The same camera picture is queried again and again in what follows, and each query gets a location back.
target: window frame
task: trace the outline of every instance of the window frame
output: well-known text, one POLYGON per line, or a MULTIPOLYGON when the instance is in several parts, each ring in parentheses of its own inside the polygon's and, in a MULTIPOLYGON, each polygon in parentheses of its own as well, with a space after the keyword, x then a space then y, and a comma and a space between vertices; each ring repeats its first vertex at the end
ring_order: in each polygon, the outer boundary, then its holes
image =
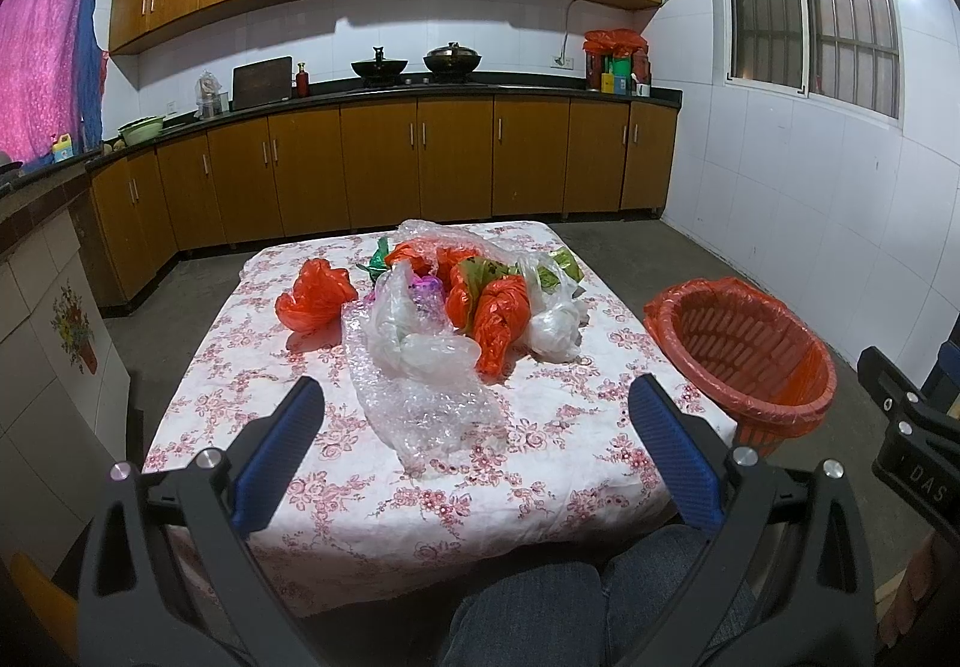
POLYGON ((898 63, 896 66, 896 116, 888 116, 882 112, 877 112, 875 109, 868 109, 867 107, 859 106, 859 104, 851 104, 847 101, 843 101, 839 98, 832 98, 829 95, 823 95, 817 93, 810 89, 810 71, 811 64, 813 62, 813 33, 811 32, 811 14, 810 14, 810 0, 800 0, 800 28, 803 31, 803 77, 802 85, 800 88, 793 88, 793 86, 788 85, 776 85, 772 82, 760 82, 760 80, 755 79, 742 79, 733 75, 734 64, 736 60, 733 58, 733 30, 736 27, 733 24, 733 0, 723 0, 723 37, 724 37, 724 56, 723 56, 723 75, 725 77, 726 83, 728 85, 741 86, 741 88, 747 89, 758 89, 765 92, 771 92, 778 95, 784 95, 791 99, 803 98, 810 101, 815 101, 818 104, 826 104, 830 107, 836 107, 840 109, 843 113, 847 114, 859 114, 862 117, 867 119, 877 120, 880 119, 883 122, 899 125, 901 122, 902 111, 904 110, 904 57, 902 56, 902 35, 901 35, 901 20, 899 19, 899 4, 896 3, 896 0, 890 0, 890 5, 892 9, 892 16, 894 17, 895 25, 893 26, 894 34, 896 36, 896 46, 898 49, 898 63))

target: blue jeans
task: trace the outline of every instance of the blue jeans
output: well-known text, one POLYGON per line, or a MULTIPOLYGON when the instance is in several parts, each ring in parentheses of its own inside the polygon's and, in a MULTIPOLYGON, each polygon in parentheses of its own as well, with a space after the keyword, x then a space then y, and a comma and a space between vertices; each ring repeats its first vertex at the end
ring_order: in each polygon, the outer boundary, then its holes
MULTIPOLYGON (((707 544, 701 531, 667 526, 608 562, 527 569, 465 598, 453 616, 440 667, 613 667, 656 622, 707 544)), ((739 635, 754 606, 741 587, 712 640, 739 635)))

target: red bottle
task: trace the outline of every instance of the red bottle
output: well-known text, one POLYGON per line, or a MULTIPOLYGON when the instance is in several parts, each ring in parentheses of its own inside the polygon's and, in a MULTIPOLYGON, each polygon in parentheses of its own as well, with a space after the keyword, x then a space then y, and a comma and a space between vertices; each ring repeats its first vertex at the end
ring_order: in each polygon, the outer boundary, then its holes
POLYGON ((310 94, 310 74, 304 71, 305 62, 298 62, 299 74, 296 74, 296 97, 306 98, 310 94))

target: floral tablecloth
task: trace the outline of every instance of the floral tablecloth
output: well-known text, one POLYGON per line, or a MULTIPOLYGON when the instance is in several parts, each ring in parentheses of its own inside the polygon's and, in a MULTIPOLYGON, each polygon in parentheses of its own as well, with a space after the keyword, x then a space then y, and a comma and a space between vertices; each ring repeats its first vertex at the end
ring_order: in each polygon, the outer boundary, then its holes
MULTIPOLYGON (((464 227, 517 248, 563 246, 541 223, 464 227)), ((307 258, 349 267, 365 295, 371 283, 355 264, 367 262, 378 237, 285 244, 253 256, 187 369, 145 464, 147 471, 176 468, 205 447, 226 448, 246 422, 270 414, 300 376, 313 376, 326 398, 323 430, 270 527, 250 539, 294 613, 391 598, 521 544, 623 537, 659 525, 669 497, 627 418, 627 390, 639 374, 655 374, 681 409, 706 417, 731 441, 733 421, 582 264, 589 324, 579 360, 517 360, 506 381, 491 388, 509 429, 506 447, 475 447, 469 464, 457 467, 434 460, 411 480, 364 419, 339 337, 290 333, 274 312, 277 295, 307 258)), ((176 542, 202 587, 184 533, 176 542)))

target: orange basket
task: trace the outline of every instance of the orange basket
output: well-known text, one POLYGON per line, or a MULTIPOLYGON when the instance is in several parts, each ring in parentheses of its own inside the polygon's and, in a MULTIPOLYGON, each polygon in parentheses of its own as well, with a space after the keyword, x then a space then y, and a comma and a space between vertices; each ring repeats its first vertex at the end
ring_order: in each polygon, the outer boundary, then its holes
POLYGON ((768 456, 823 422, 837 388, 827 346, 781 301, 728 277, 690 280, 643 308, 670 361, 768 456))

